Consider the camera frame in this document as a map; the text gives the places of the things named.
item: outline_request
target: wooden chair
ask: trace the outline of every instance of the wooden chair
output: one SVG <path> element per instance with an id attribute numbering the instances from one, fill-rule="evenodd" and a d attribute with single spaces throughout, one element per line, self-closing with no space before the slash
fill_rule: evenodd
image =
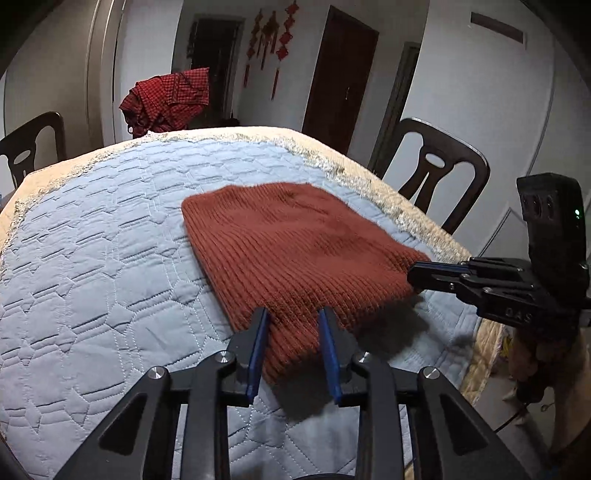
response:
<path id="1" fill-rule="evenodd" d="M 57 112 L 42 113 L 0 140 L 0 155 L 8 157 L 8 168 L 12 174 L 15 188 L 18 188 L 28 173 L 35 170 L 35 152 L 37 151 L 35 140 L 39 132 L 45 127 L 52 127 L 55 133 L 57 161 L 65 160 L 66 132 L 64 130 L 64 120 Z M 27 150 L 29 155 L 19 163 L 15 163 L 17 157 Z"/>
<path id="2" fill-rule="evenodd" d="M 427 213 L 437 182 L 450 173 L 457 163 L 467 162 L 474 167 L 474 180 L 442 225 L 447 233 L 453 233 L 480 196 L 491 176 L 491 168 L 484 156 L 473 147 L 417 118 L 405 118 L 398 124 L 393 134 L 391 151 L 395 153 L 404 136 L 410 132 L 422 136 L 423 146 L 419 152 L 417 169 L 398 192 L 410 200 L 423 185 L 415 201 L 415 206 L 423 212 Z M 438 156 L 444 165 L 435 166 L 427 160 L 427 154 Z"/>

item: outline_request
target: door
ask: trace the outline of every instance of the door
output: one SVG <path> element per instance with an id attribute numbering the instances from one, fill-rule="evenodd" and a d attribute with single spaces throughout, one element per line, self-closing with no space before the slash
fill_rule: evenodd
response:
<path id="1" fill-rule="evenodd" d="M 302 133 L 347 154 L 377 42 L 378 32 L 330 7 Z"/>
<path id="2" fill-rule="evenodd" d="M 421 45 L 414 42 L 406 42 L 402 50 L 402 57 L 398 64 L 398 72 L 394 80 L 392 94 L 390 95 L 384 120 L 382 121 L 382 127 L 379 130 L 378 139 L 375 142 L 374 151 L 368 164 L 368 170 L 380 179 L 384 178 L 384 174 L 392 163 L 392 158 L 396 153 L 395 151 L 391 151 L 392 138 L 402 117 L 402 110 L 406 104 L 410 86 L 413 82 L 420 50 Z"/>
<path id="3" fill-rule="evenodd" d="M 200 18 L 190 40 L 191 68 L 209 67 L 209 107 L 190 128 L 219 127 L 230 116 L 230 87 L 235 73 L 236 41 L 241 21 Z"/>

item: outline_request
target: quilted mattress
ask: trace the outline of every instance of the quilted mattress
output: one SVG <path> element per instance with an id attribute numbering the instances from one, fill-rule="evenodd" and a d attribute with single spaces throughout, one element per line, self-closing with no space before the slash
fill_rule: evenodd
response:
<path id="1" fill-rule="evenodd" d="M 305 155 L 270 141 L 163 140 L 115 151 L 26 210 L 0 277 L 0 429 L 35 480 L 51 479 L 151 366 L 199 363 L 232 334 L 188 242 L 180 205 L 228 184 L 309 182 L 393 238 L 436 255 Z M 424 292 L 361 344 L 391 365 L 441 369 L 459 386 L 480 324 L 454 296 Z M 400 410 L 406 461 L 408 424 Z M 173 478 L 178 478 L 181 420 Z M 358 411 L 336 408 L 322 367 L 230 408 L 235 479 L 353 473 Z"/>

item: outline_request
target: black bracket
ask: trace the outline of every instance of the black bracket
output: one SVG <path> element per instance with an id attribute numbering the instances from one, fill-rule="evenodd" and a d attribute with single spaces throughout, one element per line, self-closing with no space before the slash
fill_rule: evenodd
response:
<path id="1" fill-rule="evenodd" d="M 339 327 L 331 308 L 319 312 L 318 327 L 331 395 L 340 407 L 360 407 L 355 479 L 404 479 L 401 405 L 408 411 L 415 479 L 528 479 L 437 368 L 425 367 L 418 374 L 391 368 L 360 350 L 353 335 Z M 188 408 L 180 478 L 230 480 L 227 407 L 248 406 L 257 395 L 268 328 L 269 313 L 258 308 L 250 328 L 234 334 L 227 350 L 181 371 L 152 367 L 55 480 L 170 480 L 182 404 Z M 3 464 L 4 449 L 9 451 L 0 442 L 0 469 L 9 468 L 9 480 L 28 479 L 15 467 L 14 457 Z M 353 479 L 335 473 L 308 478 Z"/>
<path id="2" fill-rule="evenodd" d="M 399 405 L 408 411 L 416 480 L 529 479 L 437 368 L 391 368 L 360 350 L 332 309 L 321 310 L 318 321 L 331 395 L 339 406 L 361 408 L 356 480 L 404 479 Z"/>

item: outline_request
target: metal bolt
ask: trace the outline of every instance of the metal bolt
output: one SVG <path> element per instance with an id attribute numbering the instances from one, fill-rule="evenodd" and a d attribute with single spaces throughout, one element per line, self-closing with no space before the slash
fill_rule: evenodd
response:
<path id="1" fill-rule="evenodd" d="M 366 364 L 371 360 L 371 353 L 369 352 L 359 352 L 355 354 L 355 361 L 360 364 Z"/>
<path id="2" fill-rule="evenodd" d="M 423 375 L 429 380 L 436 380 L 439 378 L 439 370 L 435 367 L 423 368 Z"/>
<path id="3" fill-rule="evenodd" d="M 166 374 L 166 369 L 164 367 L 152 367 L 148 370 L 148 376 L 152 380 L 158 380 L 162 378 Z"/>
<path id="4" fill-rule="evenodd" d="M 233 362 L 235 358 L 236 355 L 234 355 L 233 352 L 228 352 L 227 350 L 218 352 L 215 356 L 216 362 L 220 364 L 228 364 L 230 362 Z"/>

